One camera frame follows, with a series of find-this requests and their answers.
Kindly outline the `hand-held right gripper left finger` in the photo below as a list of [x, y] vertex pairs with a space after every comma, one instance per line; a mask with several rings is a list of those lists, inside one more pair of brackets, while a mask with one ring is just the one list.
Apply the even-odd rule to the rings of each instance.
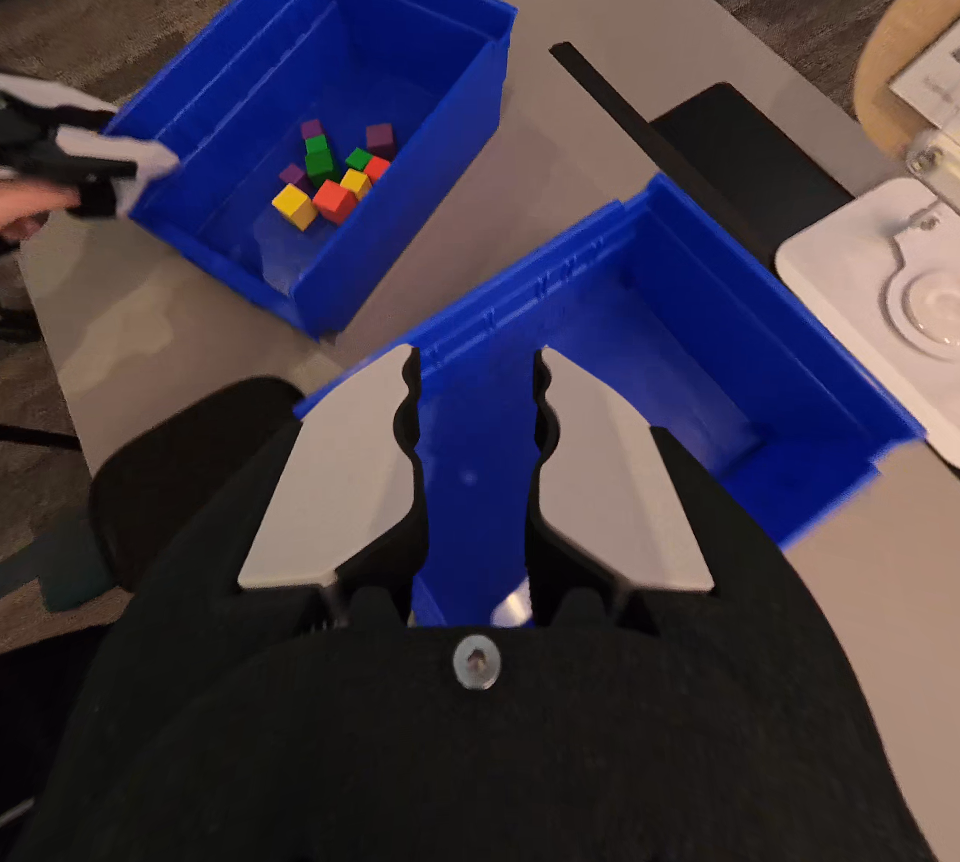
[[330, 389], [302, 417], [237, 583], [312, 589], [337, 623], [377, 590], [408, 626], [429, 549], [418, 456], [419, 348], [401, 343]]

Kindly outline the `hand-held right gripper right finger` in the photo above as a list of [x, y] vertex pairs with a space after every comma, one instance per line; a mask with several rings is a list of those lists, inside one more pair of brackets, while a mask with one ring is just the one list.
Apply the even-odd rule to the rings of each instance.
[[534, 464], [525, 524], [532, 617], [575, 590], [613, 617], [643, 591], [706, 594], [714, 577], [654, 437], [628, 400], [550, 347], [534, 354]]

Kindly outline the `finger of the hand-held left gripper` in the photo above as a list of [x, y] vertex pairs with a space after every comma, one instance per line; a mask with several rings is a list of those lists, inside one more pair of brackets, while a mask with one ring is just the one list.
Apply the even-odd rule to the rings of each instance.
[[51, 124], [106, 126], [117, 112], [110, 103], [56, 81], [1, 72], [1, 90], [23, 106], [46, 113]]
[[76, 127], [61, 127], [55, 142], [70, 157], [101, 162], [130, 162], [131, 175], [96, 176], [97, 181], [77, 183], [80, 197], [72, 216], [129, 216], [152, 184], [175, 173], [178, 155], [161, 142], [128, 136], [106, 136]]

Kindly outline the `blue plastic bin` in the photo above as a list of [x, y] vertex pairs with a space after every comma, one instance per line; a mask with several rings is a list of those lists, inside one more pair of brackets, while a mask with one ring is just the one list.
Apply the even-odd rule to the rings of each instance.
[[[107, 128], [180, 161], [129, 217], [308, 336], [346, 329], [498, 128], [517, 14], [502, 0], [234, 0]], [[271, 200], [311, 117], [339, 164], [390, 123], [398, 162], [341, 226], [298, 232]]]
[[419, 348], [429, 553], [415, 620], [486, 624], [525, 576], [535, 351], [681, 442], [781, 547], [923, 439], [906, 410], [665, 176], [364, 356]]

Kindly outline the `person's left hand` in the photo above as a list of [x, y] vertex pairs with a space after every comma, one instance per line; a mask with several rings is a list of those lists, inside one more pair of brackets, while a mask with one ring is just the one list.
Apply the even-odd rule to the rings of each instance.
[[1, 239], [18, 244], [36, 234], [50, 213], [78, 205], [77, 188], [44, 180], [1, 181]]

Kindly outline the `white stand base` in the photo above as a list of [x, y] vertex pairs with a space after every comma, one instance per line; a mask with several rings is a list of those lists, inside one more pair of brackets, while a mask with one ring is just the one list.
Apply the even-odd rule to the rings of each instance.
[[776, 250], [777, 274], [959, 467], [959, 216], [923, 183], [881, 184]]

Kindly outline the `black desk inlay plate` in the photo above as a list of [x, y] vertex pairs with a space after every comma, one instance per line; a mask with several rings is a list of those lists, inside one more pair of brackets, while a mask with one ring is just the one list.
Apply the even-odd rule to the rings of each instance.
[[549, 51], [657, 169], [769, 271], [786, 240], [854, 200], [729, 83], [648, 121], [571, 42]]

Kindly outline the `printed instruction sheet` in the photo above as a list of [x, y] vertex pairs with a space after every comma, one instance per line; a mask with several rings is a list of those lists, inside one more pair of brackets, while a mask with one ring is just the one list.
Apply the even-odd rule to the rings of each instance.
[[959, 21], [907, 64], [889, 88], [938, 129], [958, 122]]

